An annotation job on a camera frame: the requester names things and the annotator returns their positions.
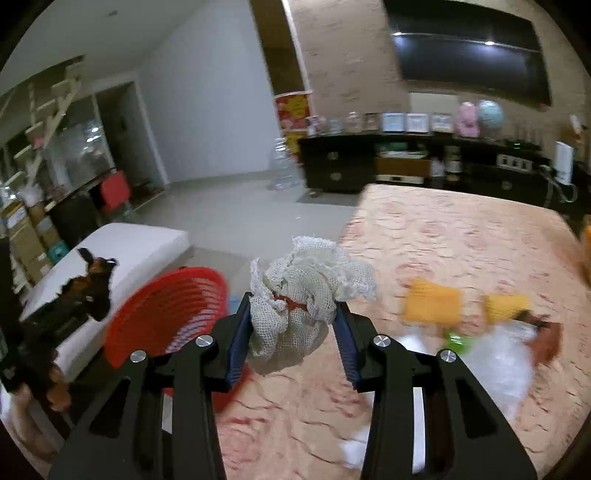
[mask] white mattress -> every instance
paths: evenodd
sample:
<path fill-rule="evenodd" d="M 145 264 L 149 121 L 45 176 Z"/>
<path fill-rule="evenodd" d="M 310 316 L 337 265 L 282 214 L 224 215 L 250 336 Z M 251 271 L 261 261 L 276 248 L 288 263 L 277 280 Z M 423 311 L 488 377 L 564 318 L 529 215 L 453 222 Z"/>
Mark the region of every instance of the white mattress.
<path fill-rule="evenodd" d="M 148 283 L 191 248 L 187 232 L 130 223 L 109 223 L 82 241 L 96 257 L 116 258 L 111 277 L 111 310 L 102 322 L 89 320 L 58 348 L 57 365 L 67 381 L 73 381 L 97 354 L 106 327 L 116 310 L 136 290 Z M 69 252 L 32 291 L 22 316 L 53 300 L 72 277 L 86 274 L 86 263 L 77 251 Z"/>

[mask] water bottle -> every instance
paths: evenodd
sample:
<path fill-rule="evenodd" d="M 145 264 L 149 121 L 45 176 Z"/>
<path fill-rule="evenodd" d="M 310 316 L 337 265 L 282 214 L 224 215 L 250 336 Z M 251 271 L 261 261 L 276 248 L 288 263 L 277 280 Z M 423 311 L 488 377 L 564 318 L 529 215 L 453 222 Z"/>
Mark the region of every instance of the water bottle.
<path fill-rule="evenodd" d="M 286 138 L 275 139 L 275 151 L 271 160 L 273 188 L 285 190 L 300 184 L 300 170 L 293 157 Z"/>

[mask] yellow sponge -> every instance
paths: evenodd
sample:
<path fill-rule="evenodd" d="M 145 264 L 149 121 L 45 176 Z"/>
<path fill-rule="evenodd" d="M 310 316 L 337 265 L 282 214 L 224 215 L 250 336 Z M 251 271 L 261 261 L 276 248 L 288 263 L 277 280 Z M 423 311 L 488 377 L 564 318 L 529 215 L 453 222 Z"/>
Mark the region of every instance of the yellow sponge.
<path fill-rule="evenodd" d="M 415 278 L 404 298 L 404 319 L 409 322 L 455 325 L 460 322 L 462 292 Z"/>
<path fill-rule="evenodd" d="M 504 322 L 519 312 L 530 309 L 530 300 L 525 295 L 486 295 L 484 311 L 489 323 Z"/>

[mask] doorway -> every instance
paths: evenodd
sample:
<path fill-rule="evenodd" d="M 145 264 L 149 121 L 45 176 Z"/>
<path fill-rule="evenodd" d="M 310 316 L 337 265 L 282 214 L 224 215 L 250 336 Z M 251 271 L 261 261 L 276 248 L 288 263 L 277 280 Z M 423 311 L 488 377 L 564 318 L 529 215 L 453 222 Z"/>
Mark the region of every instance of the doorway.
<path fill-rule="evenodd" d="M 96 103 L 113 162 L 127 177 L 131 204 L 139 207 L 161 194 L 164 182 L 150 147 L 135 83 L 97 93 Z"/>

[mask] green object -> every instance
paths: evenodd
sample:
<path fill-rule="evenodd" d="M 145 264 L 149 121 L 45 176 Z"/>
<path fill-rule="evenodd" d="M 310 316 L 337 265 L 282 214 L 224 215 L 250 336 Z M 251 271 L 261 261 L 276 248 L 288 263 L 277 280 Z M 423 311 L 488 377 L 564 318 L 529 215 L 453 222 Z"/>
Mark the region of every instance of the green object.
<path fill-rule="evenodd" d="M 406 142 L 379 143 L 376 149 L 378 152 L 402 152 L 408 150 L 408 144 Z"/>
<path fill-rule="evenodd" d="M 58 243 L 56 243 L 55 245 L 52 245 L 49 248 L 47 255 L 49 255 L 49 259 L 55 265 L 62 258 L 64 258 L 69 251 L 70 251 L 70 249 L 68 249 L 68 246 L 66 245 L 66 243 L 63 240 L 60 240 Z"/>
<path fill-rule="evenodd" d="M 462 337 L 454 332 L 447 334 L 447 343 L 445 348 L 456 352 L 458 355 L 463 355 L 472 346 L 472 337 Z"/>

